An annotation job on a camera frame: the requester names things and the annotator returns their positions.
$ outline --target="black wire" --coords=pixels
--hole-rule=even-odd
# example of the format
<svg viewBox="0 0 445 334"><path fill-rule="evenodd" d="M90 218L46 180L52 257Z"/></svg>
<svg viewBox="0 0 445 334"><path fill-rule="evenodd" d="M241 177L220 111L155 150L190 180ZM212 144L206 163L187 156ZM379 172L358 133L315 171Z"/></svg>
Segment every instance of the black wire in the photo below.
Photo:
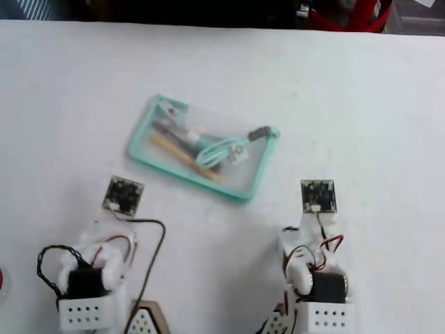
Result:
<svg viewBox="0 0 445 334"><path fill-rule="evenodd" d="M323 240L326 240L327 237L326 237L326 233L325 233L325 228L323 227L323 224L321 223L320 214L318 212L314 212L314 214L315 214L315 217L317 217L318 224L320 225L321 236L323 237ZM325 244L325 246L326 246L326 249L329 250L329 245Z"/></svg>
<svg viewBox="0 0 445 334"><path fill-rule="evenodd" d="M65 251L69 251L76 258L77 266L79 268L89 267L90 264L88 264L82 257L82 254L80 254L73 247L69 247L69 246L65 246L65 245L50 245L50 246L44 247L40 251L39 255L37 256L37 276L39 276L56 293L57 300L59 300L59 299L63 298L62 292L59 290L57 285L55 283L51 282L42 272L43 256L50 249L63 249Z"/></svg>
<svg viewBox="0 0 445 334"><path fill-rule="evenodd" d="M293 331L295 330L295 325L297 324L297 310L293 311L293 326L292 326L292 331L291 333L293 333Z"/></svg>
<svg viewBox="0 0 445 334"><path fill-rule="evenodd" d="M147 273L145 274L145 278L144 278L144 282L142 284L142 288L140 289L140 293L138 298L136 299L136 302L134 303L133 309L130 312L130 317L127 321L127 325L125 326L125 330L124 330L124 334L128 333L128 330L130 328L131 325L131 320L133 320L133 317L136 315L138 309L139 309L139 303L142 300L144 291L145 291L145 287L147 286L147 282L148 282L148 278L150 275L150 272L152 271L152 267L154 264L154 261L156 260L156 257L159 253L159 249L161 249L164 237L165 237L165 233L167 232L167 229L164 225L164 223L162 221L158 221L157 219L136 219L136 218L121 218L119 217L114 210L110 209L111 212L113 213L114 217L120 221L128 221L130 223L155 223L158 224L162 227L162 235L161 238L159 239L159 243L158 246L156 247L156 250L154 251L153 257L152 257L152 261L150 262L149 266L148 266L148 270Z"/></svg>

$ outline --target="cable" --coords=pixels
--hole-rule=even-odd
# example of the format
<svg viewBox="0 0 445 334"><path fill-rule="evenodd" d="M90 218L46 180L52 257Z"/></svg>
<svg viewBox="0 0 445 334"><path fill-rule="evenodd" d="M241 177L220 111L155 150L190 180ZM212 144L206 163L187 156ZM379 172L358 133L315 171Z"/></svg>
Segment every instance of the cable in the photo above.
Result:
<svg viewBox="0 0 445 334"><path fill-rule="evenodd" d="M324 253L323 250L322 250L322 247L325 246L325 245L327 245L327 244L330 243L331 241L338 240L338 242L336 243L336 245L335 245L335 247L334 247L334 251L333 251L333 252L335 253L335 252L337 251L338 247L340 246L341 242L343 241L343 239L344 239L344 236L343 236L342 234L339 234L339 235L337 235L337 236L335 236L335 237L332 237L332 238L330 238L330 239L323 240L323 241L321 242L321 244L320 244L320 249L321 249L321 255L323 256L323 262L322 262L319 266L313 268L312 271L320 271L320 270L323 270L323 269L326 267L326 261L327 261L327 258L326 258L325 253Z"/></svg>
<svg viewBox="0 0 445 334"><path fill-rule="evenodd" d="M69 251L77 260L77 266L79 268L87 268L90 267L90 264L84 260L82 257L82 254L80 254L77 250L75 250L73 247L65 246L65 245L50 245L44 247L39 255L37 256L37 276L39 276L56 294L57 300L63 298L62 292L59 290L57 285L53 282L51 282L42 272L42 262L43 262L43 256L47 251L50 249L63 249L65 251Z"/></svg>
<svg viewBox="0 0 445 334"><path fill-rule="evenodd" d="M124 334L127 334L128 330L130 328L130 325L131 325L131 320L133 320L133 317L135 316L135 314L137 313L137 311L139 309L139 303L142 300L142 297L143 297L143 294L144 294L144 291L145 291L145 287L147 286L147 282L148 282L148 278L149 278L150 272L152 271L152 267L153 267L154 261L156 260L156 257L157 257L157 255L159 253L159 250L161 249L161 246L162 246L162 243L163 243L163 240L164 240L164 237L165 237L165 233L167 232L167 229L166 229L164 223L162 221L158 221L157 219L122 218L122 217L119 217L113 209L111 209L111 208L109 208L109 209L113 213L114 217L117 220L119 220L119 221L128 221L129 223L154 223L154 224L160 225L162 227L161 238L159 239L158 246L156 247L156 250L154 251L152 260L150 261L150 264L148 266L148 270L147 270L147 273L145 274L145 278L144 278L142 287L140 289L139 296L136 299L136 302L134 303L133 309L130 312L130 317L128 319L127 325L125 326Z"/></svg>
<svg viewBox="0 0 445 334"><path fill-rule="evenodd" d="M104 242L110 242L110 241L113 241L113 240L116 240L116 239L125 239L125 240L127 240L127 253L124 256L124 262L126 262L128 260L128 258L129 258L129 256L130 256L130 252L131 252L131 241L130 241L130 239L126 235L117 234L117 235L113 235L112 237L109 237ZM91 266L92 267L94 266L94 264L96 262L96 259L97 259L97 256L99 255L100 252L102 252L102 246L100 246L99 249L97 249L97 252L95 253L95 256L93 257L93 259L91 261Z"/></svg>
<svg viewBox="0 0 445 334"><path fill-rule="evenodd" d="M292 325L291 333L294 333L296 323L297 323L297 310L294 310L293 311L293 325Z"/></svg>
<svg viewBox="0 0 445 334"><path fill-rule="evenodd" d="M252 141L271 136L278 137L279 134L272 127L259 127L249 132L247 138L226 138L207 146L196 157L196 164L203 169L209 169L232 154L232 148L244 146Z"/></svg>
<svg viewBox="0 0 445 334"><path fill-rule="evenodd" d="M308 246L306 246L306 245L299 245L299 246L296 246L296 247L289 253L289 256L288 256L288 257L286 258L286 260L284 261L284 265L283 265L284 270L286 270L287 265L289 264L289 261L291 261L291 258L292 258L292 256L293 256L293 254L294 254L296 251L298 251L300 248L305 248L305 249L307 249L307 250L310 252L310 254L312 255L312 259L313 259L313 264L312 264L312 266L313 266L313 267L316 266L316 258L315 258L315 254L314 254L314 252L313 252Z"/></svg>
<svg viewBox="0 0 445 334"><path fill-rule="evenodd" d="M320 214L318 212L314 212L314 214L315 214L315 217L317 217L318 224L320 225L321 236L323 237L323 240L326 240L327 237L326 237L326 233L325 233L325 228L323 227L323 224L321 223ZM329 250L328 244L326 244L325 247L327 250Z"/></svg>

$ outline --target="white surface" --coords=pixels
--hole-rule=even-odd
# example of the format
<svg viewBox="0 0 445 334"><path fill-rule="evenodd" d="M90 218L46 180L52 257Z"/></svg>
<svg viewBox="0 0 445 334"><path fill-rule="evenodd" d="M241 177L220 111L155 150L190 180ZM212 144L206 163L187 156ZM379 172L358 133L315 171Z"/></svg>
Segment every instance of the white surface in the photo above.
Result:
<svg viewBox="0 0 445 334"><path fill-rule="evenodd" d="M282 298L277 231L300 221L300 179L313 178L335 180L358 333L443 328L444 54L443 38L0 22L2 331L57 331L37 254L76 241L111 175L145 183L137 215L167 224L145 299L172 333L260 327ZM127 161L156 92L277 126L251 202ZM133 295L160 231L138 233Z"/></svg>
<svg viewBox="0 0 445 334"><path fill-rule="evenodd" d="M421 3L425 7L431 8L434 4L435 0L415 0L418 3Z"/></svg>

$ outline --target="red object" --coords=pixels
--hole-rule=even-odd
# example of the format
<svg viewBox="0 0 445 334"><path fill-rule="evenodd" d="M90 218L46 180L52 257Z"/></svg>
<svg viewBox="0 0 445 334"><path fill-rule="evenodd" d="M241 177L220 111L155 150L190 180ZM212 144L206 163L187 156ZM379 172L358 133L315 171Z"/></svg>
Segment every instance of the red object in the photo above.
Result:
<svg viewBox="0 0 445 334"><path fill-rule="evenodd" d="M339 26L325 19L312 7L309 9L309 22L312 28L317 30L379 33L385 27L391 13L392 0L380 0L380 12L377 19L371 21L376 3L377 0L356 0L346 26Z"/></svg>

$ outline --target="teal cable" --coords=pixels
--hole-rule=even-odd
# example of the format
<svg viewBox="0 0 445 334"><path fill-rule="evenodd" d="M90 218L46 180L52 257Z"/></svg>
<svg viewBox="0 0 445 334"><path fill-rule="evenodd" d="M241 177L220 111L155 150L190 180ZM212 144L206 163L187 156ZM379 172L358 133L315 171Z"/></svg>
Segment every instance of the teal cable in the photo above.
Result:
<svg viewBox="0 0 445 334"><path fill-rule="evenodd" d="M259 138L278 137L279 135L280 133L271 127L260 127L249 132L247 138L223 139L203 149L196 157L196 164L203 169L212 168L226 159L230 155L231 148L234 146L244 146Z"/></svg>
<svg viewBox="0 0 445 334"><path fill-rule="evenodd" d="M228 138L218 141L203 149L196 157L196 164L203 169L209 169L230 155L232 146L242 146L249 143L247 138Z"/></svg>

